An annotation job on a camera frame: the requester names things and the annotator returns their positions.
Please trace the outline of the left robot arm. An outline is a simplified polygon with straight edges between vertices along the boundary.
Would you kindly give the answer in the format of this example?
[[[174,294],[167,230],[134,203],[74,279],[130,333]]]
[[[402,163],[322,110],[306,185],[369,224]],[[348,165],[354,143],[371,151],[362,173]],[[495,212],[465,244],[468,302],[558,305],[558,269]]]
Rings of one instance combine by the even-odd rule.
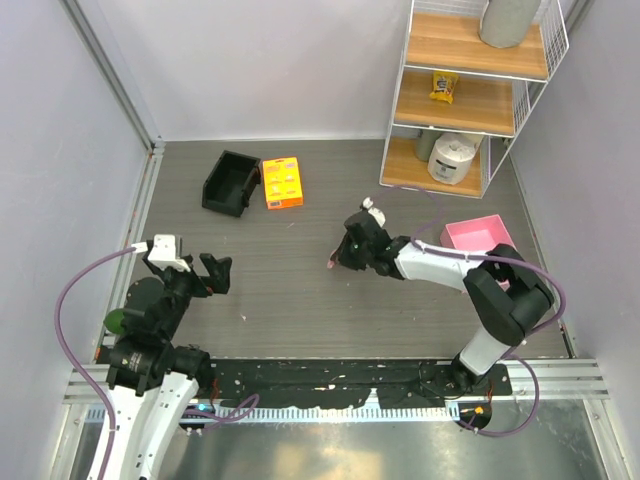
[[[207,273],[151,269],[128,291],[121,333],[108,355],[104,420],[91,479],[155,479],[187,405],[213,387],[210,355],[172,344],[192,299],[226,294],[232,260],[200,256]]]

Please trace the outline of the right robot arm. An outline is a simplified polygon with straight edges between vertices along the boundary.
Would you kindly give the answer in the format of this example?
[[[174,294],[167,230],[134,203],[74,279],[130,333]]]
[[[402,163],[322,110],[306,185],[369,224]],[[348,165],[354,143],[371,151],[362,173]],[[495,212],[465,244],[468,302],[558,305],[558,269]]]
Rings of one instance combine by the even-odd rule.
[[[478,392],[496,362],[520,345],[554,306],[542,271],[507,244],[487,252],[436,247],[410,236],[392,237],[384,223],[384,214],[374,207],[351,215],[328,266],[372,269],[383,277],[427,281],[466,293],[480,327],[452,360],[451,377],[459,391]]]

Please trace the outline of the pink strap keyring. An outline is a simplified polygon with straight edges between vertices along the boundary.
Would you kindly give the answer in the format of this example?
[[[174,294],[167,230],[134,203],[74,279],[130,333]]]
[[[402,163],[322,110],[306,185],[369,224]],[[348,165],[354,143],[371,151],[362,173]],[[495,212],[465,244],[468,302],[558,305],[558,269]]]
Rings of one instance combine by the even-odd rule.
[[[338,250],[334,250],[327,263],[327,268],[332,269],[340,264],[340,252]]]

